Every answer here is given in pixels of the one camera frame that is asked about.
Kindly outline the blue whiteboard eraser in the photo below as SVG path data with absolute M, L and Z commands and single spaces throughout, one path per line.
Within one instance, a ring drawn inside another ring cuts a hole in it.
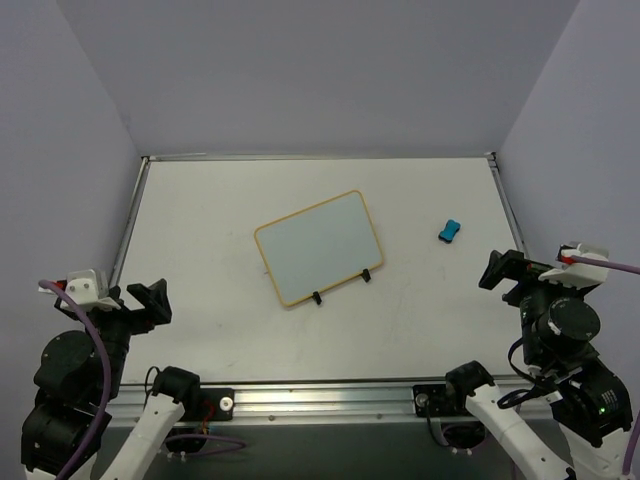
M 438 239 L 446 244 L 451 244 L 461 229 L 461 224 L 454 219 L 446 221 L 443 229 L 438 234 Z

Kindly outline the yellow framed whiteboard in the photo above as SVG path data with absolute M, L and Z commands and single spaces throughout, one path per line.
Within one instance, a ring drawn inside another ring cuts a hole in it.
M 384 264 L 385 256 L 361 191 L 351 190 L 264 224 L 254 240 L 279 302 L 313 300 Z

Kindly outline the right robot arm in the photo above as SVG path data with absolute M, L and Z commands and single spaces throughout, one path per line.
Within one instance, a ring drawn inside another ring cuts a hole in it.
M 525 367 L 515 373 L 529 385 L 504 393 L 484 366 L 471 361 L 446 374 L 445 403 L 473 416 L 528 479 L 631 479 L 639 420 L 625 384 L 592 345 L 601 320 L 586 297 L 610 271 L 639 270 L 585 243 L 562 245 L 557 260 L 552 266 L 515 250 L 491 252 L 478 285 L 492 290 L 513 281 L 502 299 L 519 311 L 521 336 L 510 349 L 522 351 Z M 569 461 L 517 412 L 537 399 L 549 405 Z

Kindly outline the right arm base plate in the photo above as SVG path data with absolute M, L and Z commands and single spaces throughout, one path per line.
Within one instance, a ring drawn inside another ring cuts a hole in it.
M 447 393 L 445 383 L 416 384 L 412 386 L 415 414 L 420 418 L 463 417 L 469 413 L 458 407 Z

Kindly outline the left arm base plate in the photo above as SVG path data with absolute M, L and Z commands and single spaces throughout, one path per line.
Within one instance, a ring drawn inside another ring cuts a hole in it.
M 199 422 L 231 421 L 235 408 L 235 390 L 228 387 L 204 387 L 198 394 L 192 418 Z

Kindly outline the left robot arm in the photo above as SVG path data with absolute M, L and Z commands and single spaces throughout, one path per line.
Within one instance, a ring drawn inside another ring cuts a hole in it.
M 93 270 L 38 286 L 55 295 L 57 311 L 83 327 L 56 335 L 42 351 L 35 404 L 22 425 L 21 463 L 29 479 L 87 479 L 112 419 L 107 406 L 119 394 L 132 337 L 172 319 L 167 282 L 128 285 L 137 309 L 128 308 L 120 289 L 106 286 Z M 200 411 L 201 397 L 198 375 L 177 367 L 160 370 L 105 478 L 143 478 L 174 425 Z

